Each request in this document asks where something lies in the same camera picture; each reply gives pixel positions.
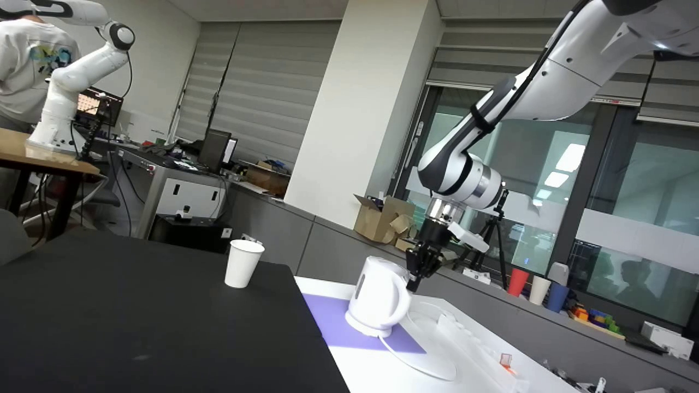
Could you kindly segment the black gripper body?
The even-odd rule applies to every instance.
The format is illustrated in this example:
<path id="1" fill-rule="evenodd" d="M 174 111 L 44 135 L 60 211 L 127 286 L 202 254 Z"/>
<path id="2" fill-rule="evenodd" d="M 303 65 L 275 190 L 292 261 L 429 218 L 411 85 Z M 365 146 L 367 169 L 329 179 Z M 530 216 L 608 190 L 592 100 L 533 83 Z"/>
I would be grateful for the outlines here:
<path id="1" fill-rule="evenodd" d="M 415 280 L 431 278 L 438 270 L 443 249 L 453 233 L 443 223 L 426 218 L 418 231 L 418 243 L 406 252 L 406 268 Z"/>

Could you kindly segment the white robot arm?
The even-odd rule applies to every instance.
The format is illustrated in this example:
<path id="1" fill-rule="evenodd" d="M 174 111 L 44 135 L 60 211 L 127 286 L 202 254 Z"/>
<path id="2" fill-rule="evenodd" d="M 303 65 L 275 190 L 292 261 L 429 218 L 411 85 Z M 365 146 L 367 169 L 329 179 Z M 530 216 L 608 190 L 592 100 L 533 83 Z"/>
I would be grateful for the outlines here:
<path id="1" fill-rule="evenodd" d="M 422 155 L 418 176 L 431 210 L 406 252 L 411 292 L 438 270 L 449 241 L 490 249 L 480 233 L 460 226 L 460 216 L 466 207 L 502 211 L 507 188 L 469 149 L 500 121 L 553 123 L 576 113 L 640 55 L 697 57 L 699 0 L 578 0 L 528 68 L 496 83 Z"/>

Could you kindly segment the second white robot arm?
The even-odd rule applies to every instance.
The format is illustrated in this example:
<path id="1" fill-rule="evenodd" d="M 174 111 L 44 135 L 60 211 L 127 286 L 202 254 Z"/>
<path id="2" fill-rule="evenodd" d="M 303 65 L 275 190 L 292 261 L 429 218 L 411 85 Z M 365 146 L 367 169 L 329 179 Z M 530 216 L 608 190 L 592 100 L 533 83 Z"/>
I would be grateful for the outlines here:
<path id="1" fill-rule="evenodd" d="M 83 151 L 86 141 L 71 131 L 78 93 L 127 63 L 135 33 L 131 27 L 109 19 L 107 9 L 95 0 L 31 0 L 31 4 L 36 16 L 105 27 L 109 33 L 98 50 L 52 73 L 41 118 L 29 137 L 31 145 L 52 151 Z"/>

